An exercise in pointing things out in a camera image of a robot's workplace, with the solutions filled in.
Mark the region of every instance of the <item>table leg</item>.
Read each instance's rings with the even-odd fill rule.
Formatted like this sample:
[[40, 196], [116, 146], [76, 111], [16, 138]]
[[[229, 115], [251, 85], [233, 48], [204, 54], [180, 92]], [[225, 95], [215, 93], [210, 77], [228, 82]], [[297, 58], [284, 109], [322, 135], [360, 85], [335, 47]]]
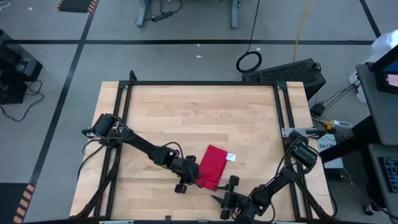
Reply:
[[231, 29], [238, 28], [238, 0], [232, 0], [231, 5]]
[[380, 142], [372, 116], [365, 118], [353, 127], [353, 134], [352, 138], [322, 151], [320, 154], [323, 162], [329, 162], [351, 152], [364, 149], [368, 144]]
[[150, 0], [140, 0], [139, 1], [139, 13], [137, 18], [137, 26], [142, 27], [145, 22], [147, 11], [150, 9]]

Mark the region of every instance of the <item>wooden table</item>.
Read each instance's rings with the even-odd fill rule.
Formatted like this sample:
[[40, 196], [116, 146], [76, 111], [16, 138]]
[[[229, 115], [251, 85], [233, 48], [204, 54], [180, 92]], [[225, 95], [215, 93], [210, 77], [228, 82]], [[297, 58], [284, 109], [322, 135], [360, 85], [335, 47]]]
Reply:
[[[93, 124], [100, 114], [113, 112], [117, 86], [118, 82], [103, 82]], [[296, 127], [312, 127], [302, 83], [288, 83], [288, 87]], [[288, 127], [281, 90], [279, 94]], [[235, 191], [246, 195], [275, 175], [284, 154], [271, 86], [133, 86], [126, 124], [155, 145], [180, 143], [186, 156], [196, 155], [197, 163], [209, 144], [235, 154], [236, 161], [227, 162], [220, 185], [226, 184], [230, 175], [237, 175], [240, 183]], [[315, 140], [310, 140], [310, 145], [317, 149]], [[86, 153], [91, 154], [97, 148], [93, 143]], [[71, 215], [77, 214], [98, 188], [104, 152], [99, 152], [83, 167]], [[305, 177], [309, 191], [331, 215], [333, 209], [320, 159]], [[173, 220], [220, 220], [220, 205], [210, 195], [223, 197], [224, 191], [212, 192], [189, 185], [186, 194], [176, 194], [174, 187], [178, 181], [171, 171], [153, 164], [141, 151], [124, 144], [111, 218], [164, 220], [166, 215], [171, 215]], [[101, 214], [107, 199], [108, 192], [105, 192]], [[301, 193], [298, 199], [304, 217]], [[288, 185], [274, 195], [272, 202], [275, 220], [294, 220]], [[256, 220], [271, 217], [269, 208]]]

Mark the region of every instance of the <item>red cloth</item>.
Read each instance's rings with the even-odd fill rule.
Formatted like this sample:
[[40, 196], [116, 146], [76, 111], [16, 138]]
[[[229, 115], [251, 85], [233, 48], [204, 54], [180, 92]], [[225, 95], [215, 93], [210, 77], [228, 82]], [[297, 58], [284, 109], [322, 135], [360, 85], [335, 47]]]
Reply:
[[197, 183], [201, 185], [204, 179], [203, 186], [216, 191], [226, 165], [226, 156], [226, 151], [209, 145], [199, 165], [200, 175], [197, 178]]

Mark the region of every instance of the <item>black metal frame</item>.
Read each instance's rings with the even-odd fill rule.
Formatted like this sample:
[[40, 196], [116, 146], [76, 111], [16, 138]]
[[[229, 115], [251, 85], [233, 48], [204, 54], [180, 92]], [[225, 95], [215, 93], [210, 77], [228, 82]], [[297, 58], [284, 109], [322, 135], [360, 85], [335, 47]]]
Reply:
[[[292, 108], [290, 105], [290, 99], [289, 99], [289, 92], [287, 91], [287, 84], [286, 82], [260, 82], [260, 83], [255, 83], [255, 82], [213, 82], [213, 81], [199, 81], [199, 82], [190, 82], [190, 81], [137, 81], [136, 76], [134, 75], [133, 72], [130, 72], [130, 80], [129, 81], [120, 81], [118, 85], [118, 92], [116, 93], [116, 102], [113, 110], [114, 115], [118, 115], [119, 109], [120, 109], [120, 104], [121, 104], [121, 97], [122, 97], [122, 92], [125, 88], [127, 88], [127, 94], [126, 94], [126, 99], [124, 102], [124, 109], [123, 109], [123, 115], [122, 115], [122, 120], [125, 121], [127, 119], [127, 114], [129, 111], [129, 104], [130, 104], [130, 99], [131, 99], [131, 92], [132, 92], [132, 86], [134, 85], [237, 85], [237, 86], [272, 86], [274, 90], [274, 95], [275, 95], [275, 105], [276, 105], [276, 110], [277, 110], [277, 115], [278, 115], [278, 121], [279, 121], [279, 131], [280, 135], [282, 138], [282, 141], [284, 138], [282, 137], [282, 128], [285, 127], [284, 123], [284, 117], [283, 117], [283, 112], [282, 112], [282, 106], [280, 103], [280, 96], [279, 96], [279, 88], [283, 90], [284, 94], [284, 100], [285, 100], [285, 106], [287, 110], [287, 118], [289, 120], [289, 126], [291, 128], [294, 128], [294, 118], [293, 118], [293, 112]], [[111, 148], [106, 149], [105, 157], [104, 157], [104, 163], [103, 163], [103, 168], [101, 171], [101, 179], [99, 184], [101, 185], [108, 172], [109, 168], [109, 160], [111, 157]], [[120, 155], [121, 155], [121, 147], [116, 148], [116, 155], [115, 156], [114, 163], [117, 164], [117, 168], [119, 169], [119, 163], [120, 163]], [[111, 212], [113, 208], [113, 201], [114, 201], [114, 194], [116, 190], [116, 181], [118, 179], [118, 169], [116, 171], [116, 175], [114, 176], [114, 179], [111, 182], [110, 188], [109, 188], [109, 197], [108, 197], [108, 202], [106, 206], [106, 212], [105, 216], [106, 217], [111, 217]], [[298, 171], [301, 172], [302, 166], [298, 166]], [[300, 176], [300, 181], [305, 185], [305, 177], [304, 175]], [[295, 188], [294, 183], [289, 184], [290, 187], [290, 196], [292, 198], [292, 204], [293, 204], [293, 211], [294, 211], [294, 217], [295, 220], [301, 219], [300, 215], [300, 207], [299, 207], [299, 202], [297, 199], [297, 191]], [[94, 217], [98, 217], [100, 215], [100, 210], [101, 210], [101, 201], [102, 199], [99, 199], [97, 202], [95, 209], [94, 209]], [[312, 217], [312, 211], [310, 204], [307, 202], [307, 200], [304, 198], [304, 207], [306, 211], [306, 216], [307, 218], [313, 218]]]

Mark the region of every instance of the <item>white label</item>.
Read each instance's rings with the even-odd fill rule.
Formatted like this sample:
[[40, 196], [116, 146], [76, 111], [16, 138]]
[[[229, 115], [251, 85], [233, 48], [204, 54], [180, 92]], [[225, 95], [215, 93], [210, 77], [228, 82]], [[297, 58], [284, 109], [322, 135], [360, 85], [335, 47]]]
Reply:
[[236, 155], [234, 155], [234, 154], [232, 154], [232, 153], [228, 153], [228, 154], [226, 155], [226, 160], [235, 162], [235, 159], [236, 159]]

